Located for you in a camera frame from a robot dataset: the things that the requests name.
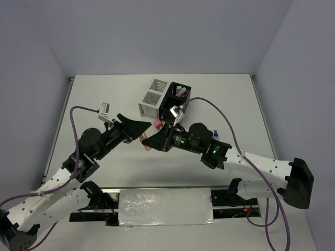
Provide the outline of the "purple highlighter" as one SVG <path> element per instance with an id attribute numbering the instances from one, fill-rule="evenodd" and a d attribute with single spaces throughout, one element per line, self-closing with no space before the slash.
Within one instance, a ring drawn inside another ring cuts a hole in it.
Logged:
<path id="1" fill-rule="evenodd" d="M 177 97 L 183 96 L 187 92 L 185 87 L 181 88 L 181 90 L 176 94 Z"/>

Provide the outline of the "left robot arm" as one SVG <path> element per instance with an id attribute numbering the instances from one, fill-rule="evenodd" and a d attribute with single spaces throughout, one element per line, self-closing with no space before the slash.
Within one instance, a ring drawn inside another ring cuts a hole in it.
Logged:
<path id="1" fill-rule="evenodd" d="M 136 140 L 151 126 L 121 114 L 117 118 L 104 121 L 104 132 L 86 129 L 77 140 L 75 152 L 47 182 L 24 195 L 18 205 L 1 210 L 1 242 L 9 250 L 33 250 L 45 229 L 73 211 L 102 204 L 104 193 L 88 180 L 99 169 L 98 161 L 120 143 Z"/>

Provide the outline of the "pink-capped marker tube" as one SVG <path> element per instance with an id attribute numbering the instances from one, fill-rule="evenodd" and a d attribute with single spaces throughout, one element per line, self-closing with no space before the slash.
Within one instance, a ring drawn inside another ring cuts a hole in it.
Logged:
<path id="1" fill-rule="evenodd" d="M 153 125 L 158 131 L 162 130 L 164 126 L 163 122 L 160 119 L 156 119 Z"/>

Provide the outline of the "clear blue-capped spray bottle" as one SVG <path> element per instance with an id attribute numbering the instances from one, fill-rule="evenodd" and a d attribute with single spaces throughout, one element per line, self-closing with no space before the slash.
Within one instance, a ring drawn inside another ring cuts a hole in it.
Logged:
<path id="1" fill-rule="evenodd" d="M 217 130 L 214 130 L 213 138 L 214 138 L 215 140 L 218 140 L 218 139 L 219 139 L 219 135 L 218 135 Z"/>

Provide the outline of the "orange highlighter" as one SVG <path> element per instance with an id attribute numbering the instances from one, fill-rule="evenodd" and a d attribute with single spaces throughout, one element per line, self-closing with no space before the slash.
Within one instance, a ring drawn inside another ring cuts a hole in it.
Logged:
<path id="1" fill-rule="evenodd" d="M 147 139 L 147 135 L 146 135 L 146 133 L 144 132 L 142 135 L 140 135 L 139 136 L 139 141 L 142 143 L 145 139 Z M 144 149 L 146 150 L 146 151 L 150 151 L 151 150 L 151 147 L 149 147 L 149 146 L 146 146 L 146 145 L 142 145 L 143 147 L 144 147 Z"/>

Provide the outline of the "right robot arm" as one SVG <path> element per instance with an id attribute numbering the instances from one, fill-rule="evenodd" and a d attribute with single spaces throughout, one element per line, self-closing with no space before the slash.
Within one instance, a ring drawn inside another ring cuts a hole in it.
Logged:
<path id="1" fill-rule="evenodd" d="M 292 207 L 308 209 L 310 206 L 314 176 L 303 159 L 279 161 L 238 151 L 236 147 L 214 139 L 213 133 L 202 123 L 192 124 L 188 131 L 164 125 L 142 144 L 160 152 L 175 147 L 201 155 L 201 162 L 211 169 L 232 170 L 261 178 L 256 186 L 242 178 L 234 178 L 227 193 L 232 204 L 267 197 L 275 191 Z"/>

